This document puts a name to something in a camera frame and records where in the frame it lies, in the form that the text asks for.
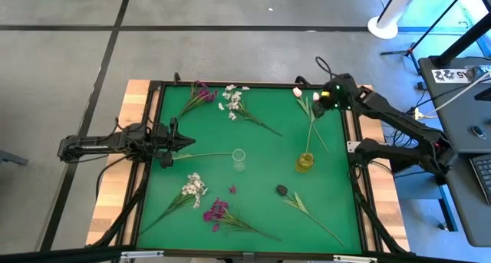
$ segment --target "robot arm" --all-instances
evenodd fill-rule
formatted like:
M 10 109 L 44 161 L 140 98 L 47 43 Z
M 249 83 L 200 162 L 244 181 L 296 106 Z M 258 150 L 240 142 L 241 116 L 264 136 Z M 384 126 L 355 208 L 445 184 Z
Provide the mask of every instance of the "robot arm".
M 313 108 L 317 117 L 326 110 L 352 109 L 372 119 L 382 120 L 418 142 L 414 148 L 403 148 L 364 139 L 352 148 L 350 155 L 359 166 L 366 166 L 372 159 L 381 157 L 396 160 L 406 167 L 417 164 L 427 172 L 441 176 L 448 171 L 455 158 L 444 132 L 401 113 L 380 94 L 363 86 L 358 87 L 350 74 L 340 74 L 327 82 Z
M 177 120 L 173 118 L 169 126 L 159 123 L 150 133 L 142 123 L 133 123 L 109 136 L 67 136 L 60 142 L 58 157 L 72 163 L 81 156 L 96 154 L 123 153 L 136 162 L 145 162 L 155 156 L 166 168 L 173 165 L 172 152 L 195 143 L 194 139 L 181 135 L 177 127 Z

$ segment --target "keyboard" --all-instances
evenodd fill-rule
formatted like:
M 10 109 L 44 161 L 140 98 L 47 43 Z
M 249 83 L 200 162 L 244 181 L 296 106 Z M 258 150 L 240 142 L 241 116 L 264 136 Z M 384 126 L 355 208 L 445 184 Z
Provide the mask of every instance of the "keyboard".
M 479 184 L 484 192 L 484 197 L 491 205 L 491 154 L 484 156 L 478 156 L 470 159 L 470 163 L 474 168 L 477 178 L 479 179 Z

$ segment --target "black flower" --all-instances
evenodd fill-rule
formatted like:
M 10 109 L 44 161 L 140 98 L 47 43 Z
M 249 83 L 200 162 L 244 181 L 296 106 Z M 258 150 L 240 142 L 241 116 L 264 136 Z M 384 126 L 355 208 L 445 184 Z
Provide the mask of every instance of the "black flower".
M 276 186 L 276 192 L 280 196 L 285 196 L 286 193 L 288 193 L 288 189 L 286 188 L 286 186 L 278 185 L 278 186 Z

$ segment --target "yellow vase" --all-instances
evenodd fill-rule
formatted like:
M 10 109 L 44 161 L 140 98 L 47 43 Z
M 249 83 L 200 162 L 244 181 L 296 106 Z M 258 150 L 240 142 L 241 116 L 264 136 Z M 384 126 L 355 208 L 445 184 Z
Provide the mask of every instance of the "yellow vase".
M 310 170 L 314 165 L 314 155 L 311 153 L 303 153 L 300 155 L 300 157 L 297 159 L 297 162 L 295 163 L 295 170 L 299 173 L 306 173 L 307 171 Z

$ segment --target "green mat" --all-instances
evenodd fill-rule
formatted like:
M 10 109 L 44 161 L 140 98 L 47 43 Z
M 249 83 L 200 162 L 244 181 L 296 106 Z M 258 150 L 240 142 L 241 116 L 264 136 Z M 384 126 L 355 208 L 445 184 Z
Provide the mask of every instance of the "green mat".
M 179 120 L 179 131 L 196 139 L 180 153 L 245 151 L 245 170 L 236 172 L 231 156 L 208 156 L 176 161 L 162 169 L 154 160 L 140 229 L 146 228 L 170 204 L 186 176 L 201 175 L 209 187 L 201 207 L 187 206 L 168 215 L 139 236 L 138 248 L 214 251 L 276 251 L 304 253 L 361 253 L 357 216 L 351 184 L 347 178 L 348 158 L 339 111 L 327 112 L 316 121 L 329 148 L 327 153 L 314 132 L 310 152 L 315 165 L 307 173 L 295 171 L 295 161 L 305 151 L 309 120 L 290 89 L 258 88 L 245 92 L 246 107 L 259 120 L 280 132 L 277 136 L 250 121 L 231 121 L 228 110 L 219 110 L 218 99 L 197 107 Z M 160 121 L 168 123 L 189 99 L 189 87 L 166 87 Z M 311 92 L 305 91 L 309 100 Z M 341 245 L 303 212 L 282 202 L 275 192 L 282 184 L 296 191 L 308 211 L 333 231 Z M 235 185 L 236 194 L 228 188 Z M 252 232 L 212 231 L 203 213 L 219 197 L 229 203 L 229 211 L 260 231 L 274 235 L 277 242 Z

